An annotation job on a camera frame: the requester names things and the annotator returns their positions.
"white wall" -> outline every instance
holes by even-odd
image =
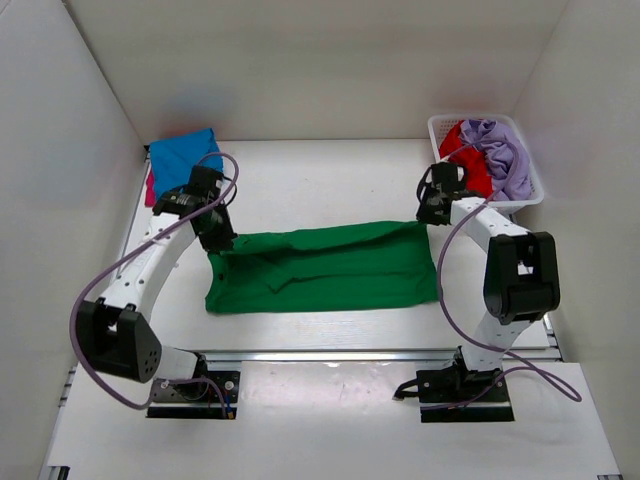
[[[0,0],[0,478],[36,478],[74,295],[121,245],[142,144],[63,5]]]
[[[424,138],[510,112],[566,0],[69,0],[145,142]]]
[[[519,218],[556,238],[554,325],[627,480],[640,478],[639,25],[638,0],[571,0],[515,109],[546,189]]]

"plastic basket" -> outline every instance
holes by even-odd
[[[520,130],[516,126],[515,122],[507,115],[498,115],[493,113],[455,113],[451,115],[434,115],[429,119],[429,138],[431,138],[431,146],[433,147],[433,155],[436,162],[440,161],[440,144],[455,125],[461,120],[467,120],[469,118],[483,118],[487,120],[496,120],[511,127],[515,132],[518,140],[522,143],[525,150],[529,154],[529,181],[531,182],[531,197],[528,200],[515,200],[509,202],[491,202],[489,205],[496,208],[503,215],[509,215],[520,210],[527,205],[535,205],[542,202],[544,198],[544,190],[540,184],[540,178],[538,172],[536,172],[535,162],[527,142],[520,133]]]

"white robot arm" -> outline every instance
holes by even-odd
[[[214,169],[195,166],[187,185],[164,193],[156,203],[140,244],[215,201],[223,178]],[[206,372],[200,354],[161,345],[148,320],[171,270],[196,238],[206,252],[211,252],[230,250],[235,237],[226,205],[221,203],[160,237],[133,258],[97,301],[83,301],[75,326],[78,343],[91,367],[141,383],[152,378],[192,379]],[[179,388],[201,387],[192,383]]]
[[[451,366],[418,371],[417,379],[401,385],[395,398],[418,396],[422,403],[447,407],[490,391],[483,400],[504,401],[508,399],[506,387],[503,382],[496,387],[504,355],[524,330],[560,302],[553,237],[546,232],[532,233],[484,205],[485,199],[466,190],[464,169],[452,163],[438,163],[427,170],[418,186],[418,199],[418,221],[457,226],[486,252],[483,295],[487,310],[473,336],[458,331],[464,343]],[[443,293],[439,294],[452,323]],[[405,390],[416,385],[418,392]],[[435,412],[437,407],[429,410]]]

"lavender shirt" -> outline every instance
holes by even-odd
[[[465,120],[460,125],[460,131],[460,139],[463,143],[483,141],[476,146],[476,149],[484,152],[493,190],[496,191],[502,187],[502,192],[494,197],[495,201],[528,200],[531,197],[529,155],[511,128],[495,120]],[[515,166],[516,171],[508,185],[504,185],[504,181],[514,159],[511,149],[502,143],[503,140],[516,147],[520,160]]]

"green towel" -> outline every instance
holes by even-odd
[[[240,235],[209,254],[214,313],[409,307],[437,300],[424,225],[375,222]]]

